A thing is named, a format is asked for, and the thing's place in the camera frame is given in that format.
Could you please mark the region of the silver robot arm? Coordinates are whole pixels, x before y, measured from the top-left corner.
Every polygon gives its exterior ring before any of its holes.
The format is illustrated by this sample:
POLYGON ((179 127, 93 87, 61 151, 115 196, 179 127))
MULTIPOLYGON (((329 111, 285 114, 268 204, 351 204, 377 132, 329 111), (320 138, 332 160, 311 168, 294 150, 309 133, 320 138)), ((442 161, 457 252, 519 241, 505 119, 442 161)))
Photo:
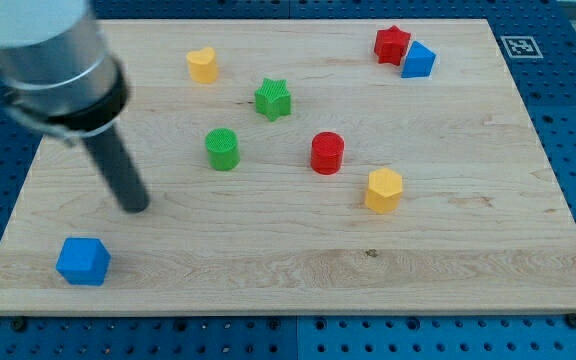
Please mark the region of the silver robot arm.
POLYGON ((0 0, 0 79, 9 117, 67 143, 111 128, 129 95, 88 0, 0 0))

